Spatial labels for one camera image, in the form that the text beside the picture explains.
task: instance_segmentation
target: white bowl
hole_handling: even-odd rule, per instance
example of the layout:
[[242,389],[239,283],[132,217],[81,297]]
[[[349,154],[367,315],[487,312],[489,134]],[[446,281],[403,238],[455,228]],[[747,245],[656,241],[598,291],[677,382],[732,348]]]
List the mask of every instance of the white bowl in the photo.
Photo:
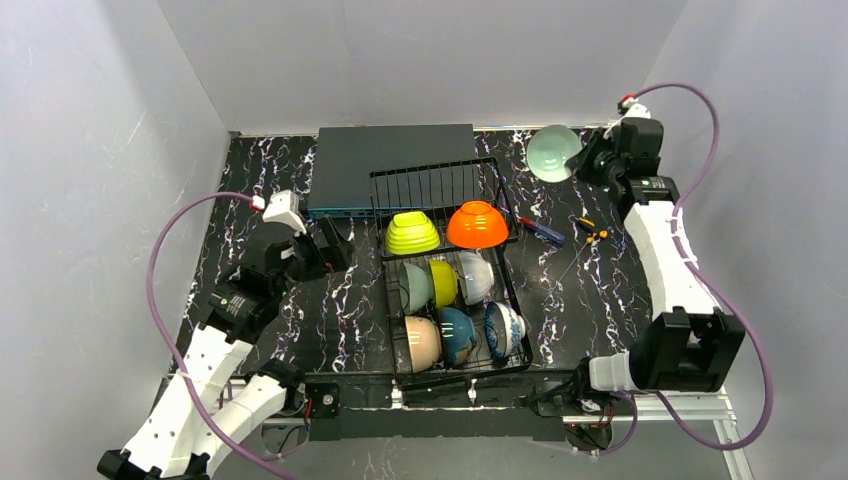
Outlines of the white bowl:
[[459,252],[459,288],[466,305],[474,305],[483,301],[489,290],[495,284],[495,272],[492,264],[480,254],[469,251]]
[[527,322],[512,307],[499,302],[486,305],[486,342],[495,358],[518,352],[521,339],[527,334]]

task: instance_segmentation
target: green bowl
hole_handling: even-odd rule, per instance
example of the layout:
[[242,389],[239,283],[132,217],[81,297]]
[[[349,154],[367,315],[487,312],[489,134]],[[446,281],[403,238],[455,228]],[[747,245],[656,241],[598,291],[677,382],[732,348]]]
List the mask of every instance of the green bowl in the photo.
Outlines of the green bowl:
[[398,213],[386,232],[386,247],[395,255],[427,252],[439,245],[439,231],[424,212]]

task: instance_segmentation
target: black wire dish rack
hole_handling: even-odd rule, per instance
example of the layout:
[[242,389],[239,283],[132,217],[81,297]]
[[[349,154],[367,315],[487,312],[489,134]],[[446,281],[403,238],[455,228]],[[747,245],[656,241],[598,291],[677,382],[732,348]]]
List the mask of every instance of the black wire dish rack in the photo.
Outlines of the black wire dish rack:
[[[432,388],[473,378],[515,373],[529,368],[533,361],[529,335],[524,336],[516,351],[511,355],[496,359],[486,342],[484,330],[485,307],[489,302],[507,304],[521,315],[515,287],[504,259],[506,244],[518,239],[519,223],[506,196],[503,177],[500,175],[495,158],[478,158],[372,172],[370,182],[372,214],[377,225],[377,243],[388,307],[394,373],[399,388],[403,390]],[[509,229],[509,236],[503,244],[494,248],[476,250],[492,265],[495,280],[494,286],[483,302],[466,305],[462,292],[459,291],[454,303],[449,305],[471,317],[477,335],[477,347],[471,352],[468,360],[461,365],[447,368],[442,360],[429,370],[413,373],[405,314],[401,304],[399,283],[401,265],[410,263],[424,271],[429,271],[430,260],[442,260],[457,271],[460,265],[458,252],[462,248],[447,241],[446,230],[453,213],[463,203],[471,200],[488,202],[502,211]],[[388,251],[385,235],[392,217],[397,213],[408,211],[422,211],[430,218],[441,240],[437,248],[411,255],[394,255]],[[431,300],[422,310],[412,315],[435,321],[439,339],[442,342],[442,351],[445,352],[441,318],[433,301]]]

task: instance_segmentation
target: gray wall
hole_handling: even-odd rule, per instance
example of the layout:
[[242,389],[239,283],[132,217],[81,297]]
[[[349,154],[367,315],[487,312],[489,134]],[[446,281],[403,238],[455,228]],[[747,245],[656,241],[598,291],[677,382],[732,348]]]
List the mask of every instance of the gray wall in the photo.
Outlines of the gray wall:
[[229,130],[606,121],[685,0],[159,0]]
[[[92,479],[167,371],[150,247],[216,189],[228,137],[154,1],[2,2],[0,32],[0,476]],[[158,269],[174,330],[203,210]]]
[[[719,157],[685,222],[702,267],[751,317],[774,365],[773,420],[746,449],[758,478],[848,471],[846,18],[844,2],[693,1],[646,82],[698,84],[721,114]],[[682,186],[710,135],[687,95],[644,98],[666,126],[662,168]],[[727,382],[741,433],[762,408],[761,378],[747,345]]]

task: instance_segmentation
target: blue and white patterned bowl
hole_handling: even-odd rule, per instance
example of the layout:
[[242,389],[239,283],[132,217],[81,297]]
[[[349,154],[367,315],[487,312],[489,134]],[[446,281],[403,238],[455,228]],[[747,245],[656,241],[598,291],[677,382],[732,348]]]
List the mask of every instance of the blue and white patterned bowl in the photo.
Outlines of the blue and white patterned bowl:
[[509,305],[489,302],[485,316],[486,343],[495,358],[508,357],[518,352],[521,339],[527,333],[524,318]]

